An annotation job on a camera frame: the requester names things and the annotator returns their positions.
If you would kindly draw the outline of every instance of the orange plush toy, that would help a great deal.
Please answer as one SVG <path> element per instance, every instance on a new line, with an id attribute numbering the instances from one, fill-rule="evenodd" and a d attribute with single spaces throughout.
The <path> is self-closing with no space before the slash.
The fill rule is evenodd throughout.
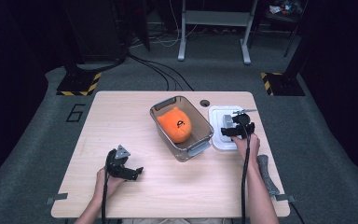
<path id="1" fill-rule="evenodd" d="M 175 144 L 185 142 L 191 135 L 190 118 L 177 106 L 157 117 L 157 120 Z"/>

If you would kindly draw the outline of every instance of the dark background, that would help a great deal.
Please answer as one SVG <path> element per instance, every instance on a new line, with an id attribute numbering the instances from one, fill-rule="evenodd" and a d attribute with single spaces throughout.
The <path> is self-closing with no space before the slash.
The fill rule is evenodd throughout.
<path id="1" fill-rule="evenodd" d="M 83 63 L 59 0 L 0 0 L 0 165 L 44 98 L 46 72 L 62 66 L 51 42 L 51 16 L 61 22 L 74 60 Z M 311 0 L 306 21 L 317 21 L 319 29 L 311 34 L 315 39 L 301 75 L 331 132 L 358 166 L 358 2 Z M 309 35 L 308 28 L 302 26 L 303 35 Z"/>

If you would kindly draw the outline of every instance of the transparent plastic bin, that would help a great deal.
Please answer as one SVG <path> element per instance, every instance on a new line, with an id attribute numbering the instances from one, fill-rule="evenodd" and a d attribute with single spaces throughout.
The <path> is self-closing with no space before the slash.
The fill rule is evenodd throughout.
<path id="1" fill-rule="evenodd" d="M 187 114 L 192 124 L 191 135 L 185 142 L 179 144 L 175 144 L 170 139 L 157 120 L 157 117 L 164 115 L 175 106 Z M 150 108 L 150 116 L 156 122 L 158 134 L 178 161 L 188 161 L 211 145 L 209 140 L 213 136 L 212 125 L 184 96 L 174 96 L 153 105 Z"/>

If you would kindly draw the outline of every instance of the wooden table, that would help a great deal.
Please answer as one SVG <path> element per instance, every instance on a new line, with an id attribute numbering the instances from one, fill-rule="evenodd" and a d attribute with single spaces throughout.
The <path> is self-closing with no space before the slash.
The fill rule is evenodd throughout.
<path id="1" fill-rule="evenodd" d="M 241 217 L 243 164 L 237 151 L 222 152 L 211 145 L 189 161 L 179 162 L 158 135 L 149 109 L 175 95 L 185 96 L 207 119 L 209 107 L 201 106 L 201 100 L 208 100 L 210 106 L 256 109 L 253 95 L 243 91 L 98 92 L 59 190 L 68 193 L 67 199 L 56 201 L 51 214 L 57 218 L 79 217 L 108 152 L 122 145 L 131 154 L 126 167 L 144 167 L 144 171 L 137 181 L 123 183 L 109 198 L 107 217 Z M 284 193 L 259 114 L 255 111 L 248 115 L 260 138 L 259 154 L 269 156 L 271 179 Z M 289 215 L 287 201 L 272 201 L 278 217 Z"/>

